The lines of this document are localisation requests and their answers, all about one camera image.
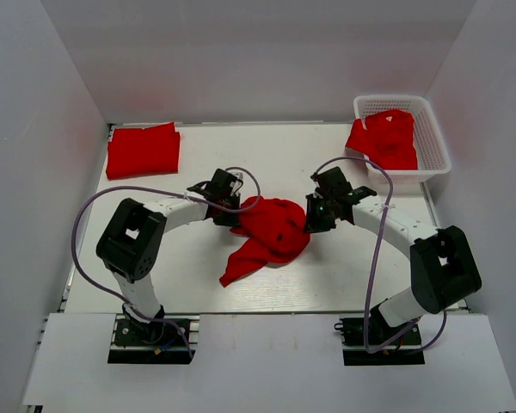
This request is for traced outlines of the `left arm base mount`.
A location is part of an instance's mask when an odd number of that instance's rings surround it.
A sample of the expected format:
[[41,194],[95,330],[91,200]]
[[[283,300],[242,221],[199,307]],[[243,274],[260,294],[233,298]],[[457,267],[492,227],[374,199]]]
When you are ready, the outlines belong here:
[[189,365],[198,346],[200,318],[182,316],[173,321],[182,334],[170,324],[159,324],[145,330],[124,315],[117,314],[109,346],[110,365]]

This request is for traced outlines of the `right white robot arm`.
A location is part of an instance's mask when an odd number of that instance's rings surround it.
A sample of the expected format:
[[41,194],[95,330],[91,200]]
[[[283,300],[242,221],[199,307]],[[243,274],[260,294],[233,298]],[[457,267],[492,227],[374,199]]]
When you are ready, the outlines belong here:
[[438,314],[477,292],[481,276],[464,232],[455,225],[421,223],[381,199],[366,186],[355,188],[340,168],[316,172],[307,195],[305,232],[335,229],[338,221],[376,235],[409,261],[410,285],[378,305],[365,304],[364,347],[378,351],[392,344],[427,314]]

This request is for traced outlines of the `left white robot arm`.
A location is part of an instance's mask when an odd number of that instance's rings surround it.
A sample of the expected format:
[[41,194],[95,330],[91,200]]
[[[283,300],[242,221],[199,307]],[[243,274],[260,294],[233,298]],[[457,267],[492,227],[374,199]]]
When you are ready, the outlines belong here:
[[149,203],[126,198],[118,205],[96,254],[128,300],[123,312],[144,342],[157,342],[164,333],[164,309],[151,281],[163,235],[207,219],[218,226],[237,226],[242,185],[242,173],[218,169],[210,181],[187,189],[193,196],[169,195]]

